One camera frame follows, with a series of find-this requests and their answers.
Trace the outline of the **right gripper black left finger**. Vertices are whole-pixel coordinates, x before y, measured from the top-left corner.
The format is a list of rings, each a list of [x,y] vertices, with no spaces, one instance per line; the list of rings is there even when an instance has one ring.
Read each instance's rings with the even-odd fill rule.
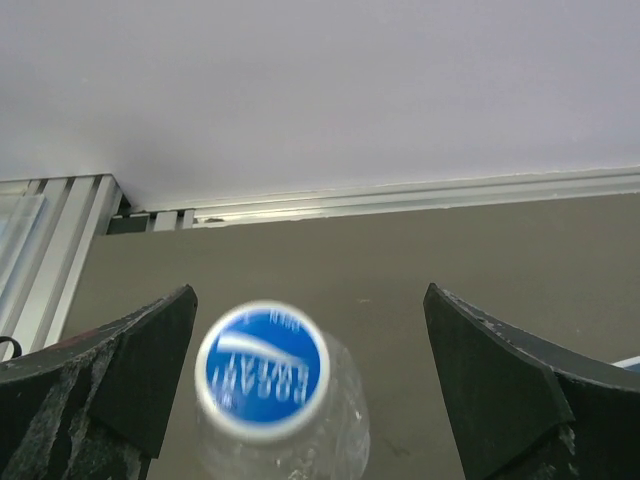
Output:
[[[165,438],[197,306],[185,285],[2,362],[2,478],[146,478]]]

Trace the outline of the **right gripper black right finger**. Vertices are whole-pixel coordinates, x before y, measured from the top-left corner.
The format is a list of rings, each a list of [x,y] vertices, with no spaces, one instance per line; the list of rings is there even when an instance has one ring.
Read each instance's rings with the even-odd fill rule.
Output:
[[[435,283],[423,308],[466,478],[638,478],[638,357],[591,359]]]

